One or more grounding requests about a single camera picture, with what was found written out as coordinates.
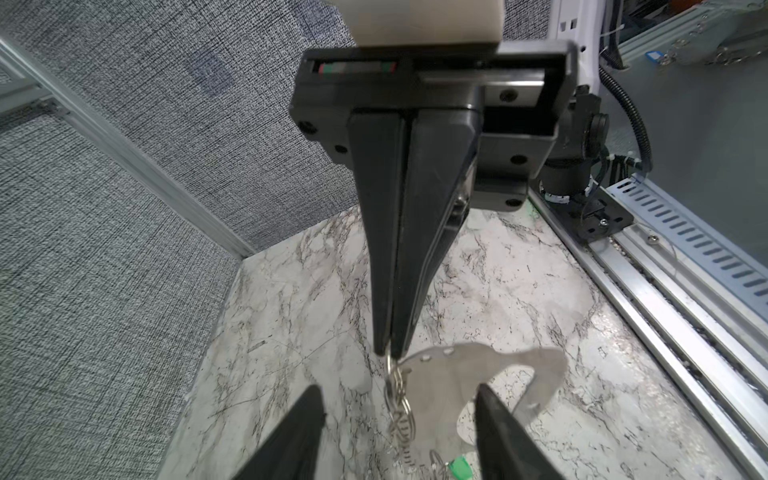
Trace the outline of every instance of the blue stain on wall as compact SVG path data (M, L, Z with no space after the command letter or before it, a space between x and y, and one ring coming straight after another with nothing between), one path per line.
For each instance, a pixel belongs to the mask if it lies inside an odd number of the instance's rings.
M320 40L341 26L339 11L323 0L290 0L291 11L304 38Z
M187 70L195 83L209 97L216 97L234 85L234 78L227 66L211 50L199 50L190 56Z

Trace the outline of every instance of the screw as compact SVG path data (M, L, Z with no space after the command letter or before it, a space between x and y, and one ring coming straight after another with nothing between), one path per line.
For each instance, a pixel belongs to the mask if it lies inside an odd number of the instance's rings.
M515 99L518 97L518 91L514 88L507 88L506 90L502 91L501 94L499 94L498 99L509 103L512 101L515 101Z

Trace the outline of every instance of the green tape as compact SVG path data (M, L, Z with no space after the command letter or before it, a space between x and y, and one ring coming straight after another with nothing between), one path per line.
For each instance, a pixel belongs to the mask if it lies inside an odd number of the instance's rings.
M472 480L472 467L469 466L466 458L458 457L449 463L448 468L456 480Z

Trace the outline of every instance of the white marble tabletop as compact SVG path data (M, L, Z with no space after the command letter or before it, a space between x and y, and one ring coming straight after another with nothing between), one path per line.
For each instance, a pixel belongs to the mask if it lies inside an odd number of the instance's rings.
M316 478L420 476L386 432L368 265L356 208L243 262L159 478L230 478L313 383L327 412ZM527 427L565 478L741 478L530 204L470 213L409 352L462 342L565 350L565 383ZM491 387L513 406L528 379L512 367Z

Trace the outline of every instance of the screw hole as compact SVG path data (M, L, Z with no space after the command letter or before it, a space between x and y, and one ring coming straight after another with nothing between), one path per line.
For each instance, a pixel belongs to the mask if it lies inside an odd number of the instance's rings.
M501 94L499 94L498 99L505 103L509 103L509 102L515 101L517 97L518 97L518 91L515 90L514 88L508 88L502 91Z
M314 135L317 133L317 127L315 127L308 121L300 121L299 130L301 130L303 133L307 135Z

